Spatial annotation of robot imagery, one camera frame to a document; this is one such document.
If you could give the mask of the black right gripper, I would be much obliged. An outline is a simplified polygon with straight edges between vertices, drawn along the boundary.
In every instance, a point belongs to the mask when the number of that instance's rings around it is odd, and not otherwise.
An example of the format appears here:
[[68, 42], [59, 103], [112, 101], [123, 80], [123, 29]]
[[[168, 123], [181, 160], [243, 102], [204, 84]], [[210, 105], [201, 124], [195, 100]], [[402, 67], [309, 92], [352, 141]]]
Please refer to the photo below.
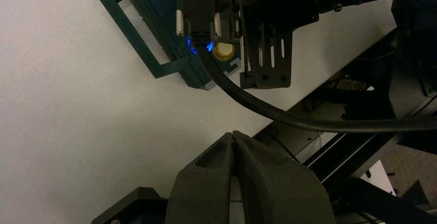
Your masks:
[[293, 31], [318, 20], [314, 0], [241, 0], [243, 89], [291, 85]]

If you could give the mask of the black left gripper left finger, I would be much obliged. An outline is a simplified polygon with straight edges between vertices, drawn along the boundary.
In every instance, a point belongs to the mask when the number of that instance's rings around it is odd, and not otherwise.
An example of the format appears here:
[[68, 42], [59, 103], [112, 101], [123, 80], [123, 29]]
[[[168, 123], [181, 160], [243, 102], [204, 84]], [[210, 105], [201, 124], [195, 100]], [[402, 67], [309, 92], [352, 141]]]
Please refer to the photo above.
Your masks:
[[227, 132], [178, 173], [165, 223], [228, 223], [232, 170], [233, 136]]

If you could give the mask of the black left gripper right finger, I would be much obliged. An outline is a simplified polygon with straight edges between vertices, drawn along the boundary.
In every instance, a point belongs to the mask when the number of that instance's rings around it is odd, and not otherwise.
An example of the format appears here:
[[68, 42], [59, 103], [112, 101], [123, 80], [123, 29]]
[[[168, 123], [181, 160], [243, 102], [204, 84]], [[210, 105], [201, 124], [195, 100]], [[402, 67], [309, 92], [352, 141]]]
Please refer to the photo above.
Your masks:
[[246, 223], [335, 223], [330, 197], [308, 167], [233, 132]]

